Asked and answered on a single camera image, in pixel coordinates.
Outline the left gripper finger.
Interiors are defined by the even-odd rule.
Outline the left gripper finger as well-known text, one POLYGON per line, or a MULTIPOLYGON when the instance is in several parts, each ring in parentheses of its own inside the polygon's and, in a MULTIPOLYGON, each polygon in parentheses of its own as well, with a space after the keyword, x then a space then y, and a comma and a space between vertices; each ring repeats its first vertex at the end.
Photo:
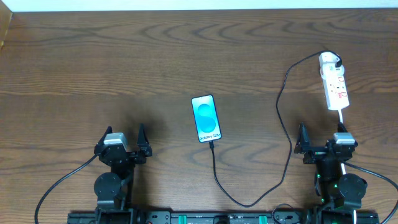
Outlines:
POLYGON ((108 126, 105 133, 103 134, 103 136, 101 137, 101 139, 98 141, 98 145, 103 145, 104 144, 104 140, 106 138, 106 136, 108 134, 112 133, 112 127, 108 126))
POLYGON ((146 137, 145 127, 143 124, 140 124, 139 134, 137 137, 137 146, 143 153, 151 153, 152 148, 146 137))

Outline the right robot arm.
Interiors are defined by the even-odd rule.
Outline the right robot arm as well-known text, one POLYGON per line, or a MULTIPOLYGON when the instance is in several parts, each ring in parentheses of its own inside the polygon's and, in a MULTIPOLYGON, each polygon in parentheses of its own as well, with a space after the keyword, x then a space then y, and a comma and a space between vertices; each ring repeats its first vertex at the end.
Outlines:
POLYGON ((316 166, 314 188, 322 201, 305 212, 303 223, 356 222, 356 210, 361 208, 368 184, 360 176, 345 172, 343 163, 352 158, 357 146, 343 123, 324 146, 312 146, 305 125, 300 123, 294 153, 303 154, 304 164, 316 166))

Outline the blue Galaxy smartphone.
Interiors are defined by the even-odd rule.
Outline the blue Galaxy smartphone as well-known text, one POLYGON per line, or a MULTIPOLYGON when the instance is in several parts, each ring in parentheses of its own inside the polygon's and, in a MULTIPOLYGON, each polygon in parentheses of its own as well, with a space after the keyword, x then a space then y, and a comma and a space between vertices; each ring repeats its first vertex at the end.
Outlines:
POLYGON ((198 96, 191 99, 197 136, 200 143, 222 138, 213 95, 198 96))

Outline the white power strip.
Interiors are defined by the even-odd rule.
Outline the white power strip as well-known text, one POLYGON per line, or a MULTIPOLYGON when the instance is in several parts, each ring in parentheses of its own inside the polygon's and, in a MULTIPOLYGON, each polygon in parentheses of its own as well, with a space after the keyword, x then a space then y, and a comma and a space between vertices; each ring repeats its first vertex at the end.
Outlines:
MULTIPOLYGON (((332 52, 323 52, 319 56, 320 66, 324 63, 334 63, 336 67, 342 64, 339 56, 332 52)), ((323 80, 326 103, 329 110, 338 111, 349 106, 348 91, 345 85, 345 77, 323 80)))

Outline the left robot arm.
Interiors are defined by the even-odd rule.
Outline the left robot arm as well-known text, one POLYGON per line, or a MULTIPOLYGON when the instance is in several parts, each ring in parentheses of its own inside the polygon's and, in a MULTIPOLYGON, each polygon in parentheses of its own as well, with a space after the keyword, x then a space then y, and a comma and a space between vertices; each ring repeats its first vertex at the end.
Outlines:
POLYGON ((134 168, 145 164, 152 156, 152 148, 141 124, 137 138, 138 150, 127 151, 127 139, 123 133, 114 133, 108 127, 94 149, 99 160, 111 168, 95 181, 97 196, 96 223, 145 223, 144 212, 131 203, 134 168))

